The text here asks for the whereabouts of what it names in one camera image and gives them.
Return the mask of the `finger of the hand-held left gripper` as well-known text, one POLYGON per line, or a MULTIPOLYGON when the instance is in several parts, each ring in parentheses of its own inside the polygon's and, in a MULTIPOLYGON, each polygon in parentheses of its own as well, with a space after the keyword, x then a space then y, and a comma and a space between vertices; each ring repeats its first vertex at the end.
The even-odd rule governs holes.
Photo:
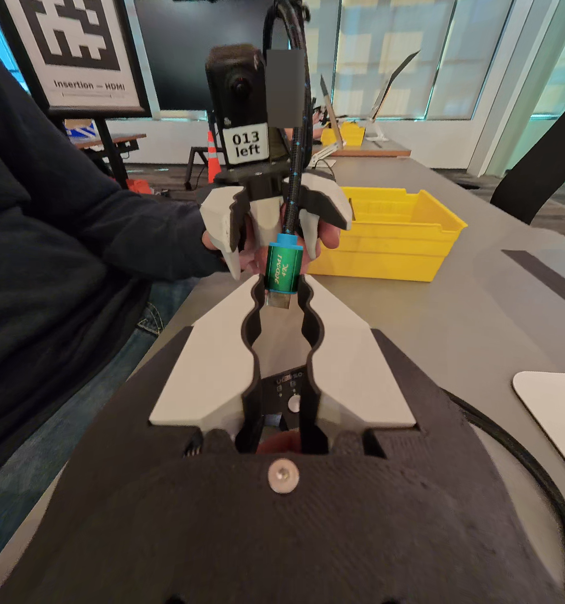
POLYGON ((240 185, 212 188, 200 202, 200 214, 211 243, 222 253, 235 280, 241 276, 240 242, 249 210, 246 187, 240 185))
POLYGON ((299 193, 299 224, 311 261, 317 258, 319 222, 324 221, 340 230, 349 231, 353 209, 342 188, 325 176, 302 176, 299 193))

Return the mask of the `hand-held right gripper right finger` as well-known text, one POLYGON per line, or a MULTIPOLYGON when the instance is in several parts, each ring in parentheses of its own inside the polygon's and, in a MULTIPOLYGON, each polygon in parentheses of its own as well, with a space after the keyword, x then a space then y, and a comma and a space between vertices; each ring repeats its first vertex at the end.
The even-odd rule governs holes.
POLYGON ((312 276, 301 276, 297 301, 310 345, 301 388, 304 454, 326 454, 345 431, 414 429, 416 419, 380 347, 382 333, 312 276))

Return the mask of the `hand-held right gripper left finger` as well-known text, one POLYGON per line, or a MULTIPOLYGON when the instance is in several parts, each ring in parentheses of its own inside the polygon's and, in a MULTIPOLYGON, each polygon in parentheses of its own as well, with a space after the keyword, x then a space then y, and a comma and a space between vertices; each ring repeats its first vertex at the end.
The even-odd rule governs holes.
POLYGON ((259 359, 263 276, 252 276, 185 329, 188 337, 150 413, 158 427, 223 429, 241 453, 263 431, 259 359))

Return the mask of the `orange traffic cone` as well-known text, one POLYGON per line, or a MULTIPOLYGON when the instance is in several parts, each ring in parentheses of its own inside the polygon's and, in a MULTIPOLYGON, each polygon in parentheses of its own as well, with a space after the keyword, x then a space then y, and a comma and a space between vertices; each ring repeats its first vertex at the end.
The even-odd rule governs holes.
POLYGON ((215 177, 221 172, 221 166, 218 159, 218 150, 215 144, 213 132, 208 132, 208 144, 207 144, 207 162, 208 162, 208 182, 213 184, 215 177))

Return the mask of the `large black screen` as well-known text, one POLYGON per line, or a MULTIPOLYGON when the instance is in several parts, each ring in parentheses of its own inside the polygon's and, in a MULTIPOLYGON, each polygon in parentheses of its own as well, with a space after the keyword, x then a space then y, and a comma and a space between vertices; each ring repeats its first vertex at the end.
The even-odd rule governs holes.
MULTIPOLYGON (((211 48, 263 47, 271 1, 135 1, 135 11, 160 110, 212 108, 205 64, 211 48)), ((304 1, 311 95, 324 104, 320 77, 332 84, 341 1, 304 1)))

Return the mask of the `small yellow bin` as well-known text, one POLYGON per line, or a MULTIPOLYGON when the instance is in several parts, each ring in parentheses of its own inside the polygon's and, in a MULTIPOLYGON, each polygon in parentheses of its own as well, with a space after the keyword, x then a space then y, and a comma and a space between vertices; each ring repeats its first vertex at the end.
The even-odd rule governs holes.
MULTIPOLYGON (((343 121, 337 124, 337 129, 339 130, 339 134, 344 145, 350 147, 361 147, 365 133, 364 127, 360 126, 356 122, 343 121)), ((336 130, 332 127, 332 125, 327 124, 326 127, 323 128, 320 141, 322 145, 329 146, 336 143, 338 138, 339 137, 337 136, 336 130)))

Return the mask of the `wooden side table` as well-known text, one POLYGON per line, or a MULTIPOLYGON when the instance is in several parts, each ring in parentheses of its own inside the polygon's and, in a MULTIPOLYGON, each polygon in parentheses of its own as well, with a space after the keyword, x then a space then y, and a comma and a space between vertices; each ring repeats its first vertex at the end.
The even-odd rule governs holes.
POLYGON ((370 141, 364 138, 361 146, 345 145, 342 150, 335 151, 330 157, 409 157, 411 153, 411 149, 393 140, 370 141))

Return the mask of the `yellow plastic bin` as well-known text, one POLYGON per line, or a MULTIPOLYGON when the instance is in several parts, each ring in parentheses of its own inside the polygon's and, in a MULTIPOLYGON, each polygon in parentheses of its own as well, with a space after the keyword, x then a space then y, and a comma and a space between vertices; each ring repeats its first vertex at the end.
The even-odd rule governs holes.
POLYGON ((468 226, 431 193, 342 187, 353 224, 336 249, 322 248, 314 276, 430 283, 468 226))

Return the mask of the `framed marker sign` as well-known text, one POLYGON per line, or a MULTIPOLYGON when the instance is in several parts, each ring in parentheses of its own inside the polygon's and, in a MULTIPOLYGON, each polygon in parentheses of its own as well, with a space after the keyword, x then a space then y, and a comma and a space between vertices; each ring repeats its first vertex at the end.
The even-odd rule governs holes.
POLYGON ((0 1, 0 28, 48 116, 151 116, 126 1, 0 1))

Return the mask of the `white board stand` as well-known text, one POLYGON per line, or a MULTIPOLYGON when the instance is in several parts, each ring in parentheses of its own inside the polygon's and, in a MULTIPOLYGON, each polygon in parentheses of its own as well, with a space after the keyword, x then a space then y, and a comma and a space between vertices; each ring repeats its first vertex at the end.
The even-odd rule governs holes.
POLYGON ((519 372, 513 389, 565 460, 565 373, 519 372))

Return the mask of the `black highback office chair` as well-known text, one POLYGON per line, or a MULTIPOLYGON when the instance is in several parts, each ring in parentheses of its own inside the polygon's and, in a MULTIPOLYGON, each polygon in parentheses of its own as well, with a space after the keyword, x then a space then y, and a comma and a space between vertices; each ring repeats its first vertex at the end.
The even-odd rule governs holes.
POLYGON ((490 204, 530 225, 565 183, 565 111, 496 187, 490 204))

